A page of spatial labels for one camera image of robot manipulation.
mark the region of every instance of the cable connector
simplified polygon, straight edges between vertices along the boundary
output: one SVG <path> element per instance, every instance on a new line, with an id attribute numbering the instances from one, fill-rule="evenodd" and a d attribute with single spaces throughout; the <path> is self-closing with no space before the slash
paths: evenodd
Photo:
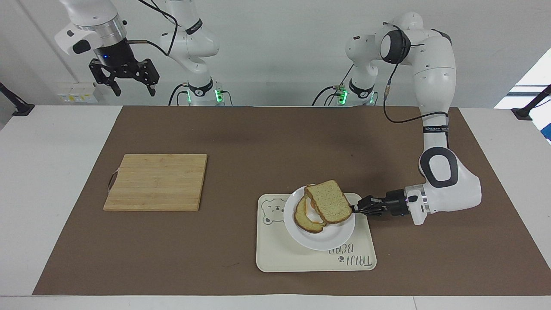
<path id="1" fill-rule="evenodd" d="M 388 94 L 390 94 L 390 85 L 387 84 L 385 87 L 385 97 L 383 98 L 386 101 L 386 98 L 388 98 Z"/>
<path id="2" fill-rule="evenodd" d="M 234 105 L 234 101 L 231 99 L 231 94 L 230 92 L 228 92 L 227 90 L 217 90 L 218 93 L 220 94 L 228 94 L 228 96 L 230 97 L 230 104 L 233 106 Z"/>
<path id="3" fill-rule="evenodd" d="M 339 84 L 339 85 L 333 85 L 333 89 L 340 90 L 342 92 L 345 90 L 345 87 L 343 84 Z"/>

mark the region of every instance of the white wall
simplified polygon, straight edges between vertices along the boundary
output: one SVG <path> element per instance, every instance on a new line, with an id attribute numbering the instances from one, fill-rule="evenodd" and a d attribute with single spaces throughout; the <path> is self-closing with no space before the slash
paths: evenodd
<path id="1" fill-rule="evenodd" d="M 56 97 L 36 72 L 20 57 L 0 32 L 0 81 L 28 103 L 56 102 Z M 0 128 L 15 110 L 13 104 L 0 94 Z"/>
<path id="2" fill-rule="evenodd" d="M 43 87 L 54 92 L 58 82 L 93 81 L 87 67 L 92 52 L 69 57 L 55 46 L 53 36 L 69 22 L 57 0 L 7 1 L 0 31 Z M 112 1 L 128 21 L 130 39 L 158 41 L 160 33 L 171 30 L 160 14 L 137 1 Z M 220 53 L 207 63 L 239 105 L 310 104 L 321 88 L 340 82 L 350 66 L 344 53 L 348 37 L 372 33 L 382 21 L 410 10 L 423 16 L 426 28 L 452 37 L 458 70 L 455 106 L 493 107 L 550 47 L 541 40 L 551 28 L 548 0 L 197 0 L 197 8 L 222 42 Z M 174 85 L 186 77 L 150 46 L 134 46 L 134 52 L 139 60 L 154 61 L 161 75 L 158 95 L 151 98 L 145 86 L 121 80 L 122 97 L 102 88 L 104 103 L 166 104 Z M 392 66 L 381 63 L 379 69 L 375 90 L 382 93 Z M 7 70 L 2 63 L 0 70 Z M 415 104 L 410 72 L 399 68 L 389 104 Z"/>
<path id="3" fill-rule="evenodd" d="M 551 49 L 518 81 L 518 85 L 548 85 L 551 84 Z M 545 87 L 522 87 L 517 86 L 511 92 L 541 92 Z M 506 96 L 495 106 L 496 109 L 522 108 L 532 99 L 531 96 Z M 550 97 L 543 99 L 537 108 L 530 111 L 530 117 L 538 130 L 543 129 L 551 123 L 551 100 Z"/>

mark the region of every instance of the brown mat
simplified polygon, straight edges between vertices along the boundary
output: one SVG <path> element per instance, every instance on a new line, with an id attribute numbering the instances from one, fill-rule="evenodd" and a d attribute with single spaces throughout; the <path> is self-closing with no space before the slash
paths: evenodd
<path id="1" fill-rule="evenodd" d="M 255 264 L 262 194 L 332 178 L 361 196 L 423 183 L 420 121 L 392 124 L 379 107 L 126 106 L 34 294 L 551 295 L 549 267 L 460 112 L 450 118 L 450 146 L 482 182 L 480 206 L 422 226 L 370 220 L 373 271 L 266 274 Z M 207 154 L 200 211 L 103 211 L 126 153 Z"/>

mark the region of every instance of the wooden cutting board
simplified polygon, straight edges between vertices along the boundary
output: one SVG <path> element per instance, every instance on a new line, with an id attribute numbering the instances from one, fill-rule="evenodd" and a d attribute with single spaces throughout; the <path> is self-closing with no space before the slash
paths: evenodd
<path id="1" fill-rule="evenodd" d="M 126 154 L 105 211 L 197 211 L 206 154 Z"/>

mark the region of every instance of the wall outlet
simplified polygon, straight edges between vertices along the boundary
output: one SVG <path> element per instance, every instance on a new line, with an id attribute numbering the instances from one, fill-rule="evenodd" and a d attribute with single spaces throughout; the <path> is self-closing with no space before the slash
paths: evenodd
<path id="1" fill-rule="evenodd" d="M 95 91 L 92 83 L 78 83 L 61 88 L 57 95 L 64 103 L 98 103 Z"/>

